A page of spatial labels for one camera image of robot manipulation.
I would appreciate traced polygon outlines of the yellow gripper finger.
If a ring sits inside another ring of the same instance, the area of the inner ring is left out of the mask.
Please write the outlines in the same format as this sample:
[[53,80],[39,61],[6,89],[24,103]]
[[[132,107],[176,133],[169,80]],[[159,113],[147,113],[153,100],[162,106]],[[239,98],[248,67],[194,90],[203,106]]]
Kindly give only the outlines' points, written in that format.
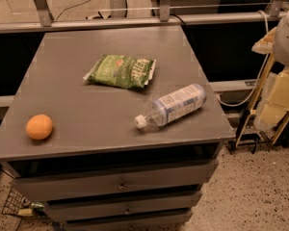
[[269,131],[283,119],[289,110],[289,66],[275,74],[271,72],[261,92],[253,125],[261,131]]

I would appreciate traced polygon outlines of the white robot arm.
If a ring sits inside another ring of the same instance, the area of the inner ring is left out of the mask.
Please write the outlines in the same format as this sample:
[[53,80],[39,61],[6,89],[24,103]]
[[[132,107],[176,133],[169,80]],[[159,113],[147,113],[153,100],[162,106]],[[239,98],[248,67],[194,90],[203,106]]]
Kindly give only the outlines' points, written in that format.
[[251,50],[259,54],[271,53],[276,62],[284,65],[278,74],[270,73],[266,78],[261,101],[256,108],[254,126],[258,130],[269,131],[289,110],[289,11]]

